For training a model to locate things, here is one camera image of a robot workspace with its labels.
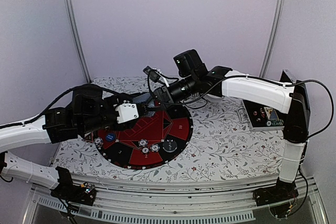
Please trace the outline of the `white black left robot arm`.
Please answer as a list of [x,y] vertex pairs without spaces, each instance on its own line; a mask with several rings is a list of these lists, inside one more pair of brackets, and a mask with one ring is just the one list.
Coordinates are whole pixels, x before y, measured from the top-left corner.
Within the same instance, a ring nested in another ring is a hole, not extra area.
[[101,130],[127,130],[147,112],[134,94],[118,93],[95,84],[63,92],[37,116],[1,126],[1,177],[35,183],[58,198],[92,197],[89,185],[76,186],[70,171],[24,160],[11,149],[33,144],[60,143]]

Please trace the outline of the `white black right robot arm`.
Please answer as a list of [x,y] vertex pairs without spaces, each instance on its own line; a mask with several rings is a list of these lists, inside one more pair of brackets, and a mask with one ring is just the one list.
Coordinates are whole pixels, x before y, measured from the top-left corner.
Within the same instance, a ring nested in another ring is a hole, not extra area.
[[295,179],[301,174],[300,163],[307,141],[310,108],[305,81],[275,82],[250,76],[231,68],[216,66],[208,70],[195,49],[174,57],[181,80],[155,89],[151,94],[165,107],[179,104],[198,93],[233,97],[271,107],[286,114],[283,128],[285,149],[276,184],[256,189],[253,198],[262,205],[298,196]]

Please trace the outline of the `blue playing card deck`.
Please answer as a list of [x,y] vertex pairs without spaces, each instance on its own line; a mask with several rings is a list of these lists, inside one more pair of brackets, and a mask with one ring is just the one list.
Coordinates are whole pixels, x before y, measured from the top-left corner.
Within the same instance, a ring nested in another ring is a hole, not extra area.
[[155,115],[155,102],[149,93],[141,93],[132,99],[136,104],[140,117],[153,117]]

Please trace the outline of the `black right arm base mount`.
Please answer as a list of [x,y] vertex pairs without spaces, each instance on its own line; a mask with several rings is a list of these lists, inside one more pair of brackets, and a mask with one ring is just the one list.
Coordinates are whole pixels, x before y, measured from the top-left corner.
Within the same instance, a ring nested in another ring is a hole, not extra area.
[[309,184],[304,179],[306,191],[301,204],[298,205],[299,192],[295,182],[285,183],[277,179],[276,184],[253,191],[253,199],[257,206],[272,205],[269,211],[276,219],[287,219],[298,212],[308,197]]

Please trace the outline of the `blue small blind button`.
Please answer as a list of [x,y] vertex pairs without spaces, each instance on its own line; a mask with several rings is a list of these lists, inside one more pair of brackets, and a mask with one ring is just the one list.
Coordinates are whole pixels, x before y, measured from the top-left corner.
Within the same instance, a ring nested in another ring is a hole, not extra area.
[[113,142],[116,139],[116,135],[114,133],[109,133],[105,136],[105,140],[107,142]]

